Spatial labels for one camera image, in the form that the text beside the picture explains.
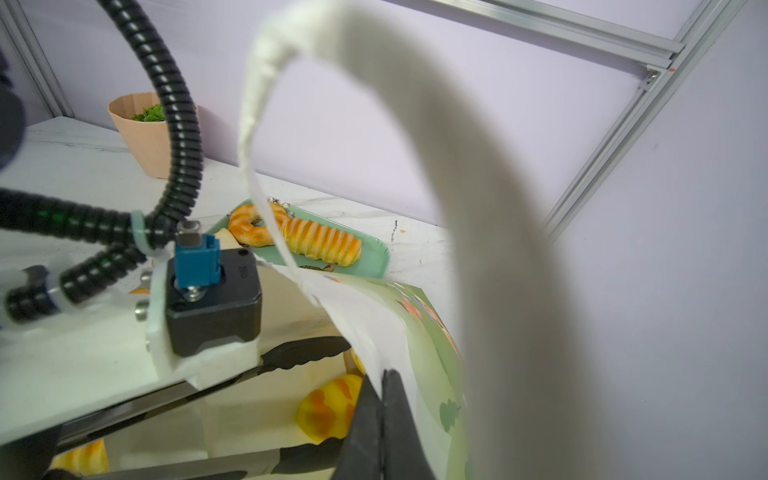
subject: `black corrugated hose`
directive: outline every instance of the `black corrugated hose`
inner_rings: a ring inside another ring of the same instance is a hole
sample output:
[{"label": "black corrugated hose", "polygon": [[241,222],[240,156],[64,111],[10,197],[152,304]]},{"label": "black corrugated hose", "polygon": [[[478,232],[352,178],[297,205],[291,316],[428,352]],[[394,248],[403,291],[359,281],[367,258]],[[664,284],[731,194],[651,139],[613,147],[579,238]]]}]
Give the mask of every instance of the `black corrugated hose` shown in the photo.
[{"label": "black corrugated hose", "polygon": [[[160,248],[174,237],[177,223],[192,211],[203,179],[197,113],[176,62],[139,4],[135,0],[98,2],[149,75],[165,113],[170,134],[170,176],[157,206],[146,219],[149,243]],[[0,228],[109,246],[61,275],[64,295],[75,304],[105,290],[147,259],[134,245],[131,215],[126,212],[0,189]],[[58,312],[43,281],[8,292],[5,308],[19,323]]]}]

